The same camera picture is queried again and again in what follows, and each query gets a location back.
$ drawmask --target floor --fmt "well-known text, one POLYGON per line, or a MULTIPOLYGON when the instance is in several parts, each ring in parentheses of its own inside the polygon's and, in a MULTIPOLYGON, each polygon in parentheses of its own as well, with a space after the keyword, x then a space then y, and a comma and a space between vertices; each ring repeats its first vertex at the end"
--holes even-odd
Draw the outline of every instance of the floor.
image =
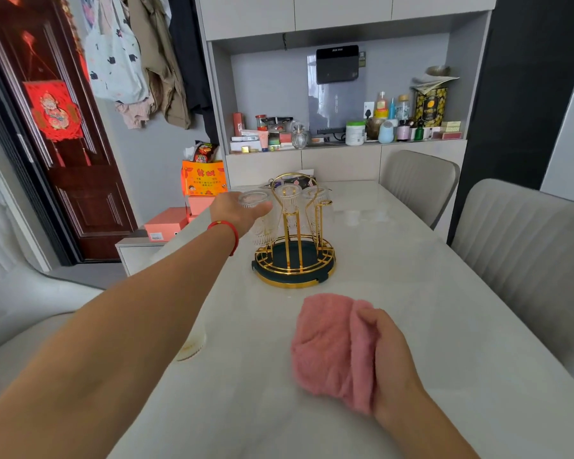
POLYGON ((126 278, 125 269, 121 262, 104 264, 77 264, 70 267, 58 267, 49 273, 56 278, 92 285, 98 288, 110 288, 126 278))

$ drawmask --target upholstered dining chair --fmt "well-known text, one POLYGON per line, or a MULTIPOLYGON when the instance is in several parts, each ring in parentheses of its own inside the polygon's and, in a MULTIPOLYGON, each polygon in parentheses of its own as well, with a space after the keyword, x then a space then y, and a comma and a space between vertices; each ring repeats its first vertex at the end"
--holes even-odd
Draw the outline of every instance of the upholstered dining chair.
POLYGON ((30 266, 0 205, 0 393, 43 341, 102 291, 47 277, 30 266))
POLYGON ((451 161, 402 150, 389 157, 381 185, 434 229, 457 187, 459 174, 459 166, 451 161))
POLYGON ((574 202, 483 180, 452 248, 574 377, 574 202))

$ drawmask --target beige coat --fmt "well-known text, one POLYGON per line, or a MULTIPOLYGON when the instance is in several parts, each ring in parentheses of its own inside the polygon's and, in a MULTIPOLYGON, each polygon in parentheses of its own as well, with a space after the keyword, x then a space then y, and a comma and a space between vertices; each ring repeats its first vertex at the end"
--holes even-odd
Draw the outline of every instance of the beige coat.
POLYGON ((155 100, 151 112, 161 109, 166 121, 191 127, 185 88, 160 0, 123 0, 130 10, 130 27, 138 40, 141 65, 155 100))

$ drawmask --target table surface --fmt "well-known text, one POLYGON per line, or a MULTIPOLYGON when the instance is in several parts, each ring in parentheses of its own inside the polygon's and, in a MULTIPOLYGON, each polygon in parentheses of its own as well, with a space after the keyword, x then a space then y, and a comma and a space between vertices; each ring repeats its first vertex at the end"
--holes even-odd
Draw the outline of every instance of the table surface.
MULTIPOLYGON (((336 182, 326 238, 337 269, 285 290, 252 272, 245 237, 199 319, 207 344, 171 364, 111 458, 400 457, 372 419, 296 386, 290 342, 304 297, 385 309, 426 389, 484 458, 574 458, 574 380, 454 252, 375 182, 336 182)), ((206 229, 200 215, 158 252, 206 229)))

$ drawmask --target forearm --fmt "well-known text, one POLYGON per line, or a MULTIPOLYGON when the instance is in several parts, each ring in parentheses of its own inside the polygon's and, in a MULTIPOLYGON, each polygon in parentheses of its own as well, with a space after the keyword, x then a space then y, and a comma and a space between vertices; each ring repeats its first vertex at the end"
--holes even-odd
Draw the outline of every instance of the forearm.
POLYGON ((81 308, 0 398, 1 456, 25 429, 51 431, 54 457, 74 457, 69 442, 87 434, 95 444, 77 453, 106 455, 187 339, 233 246, 233 231, 215 226, 81 308))
POLYGON ((424 390, 404 398, 386 428, 407 459, 479 459, 449 418, 424 390))

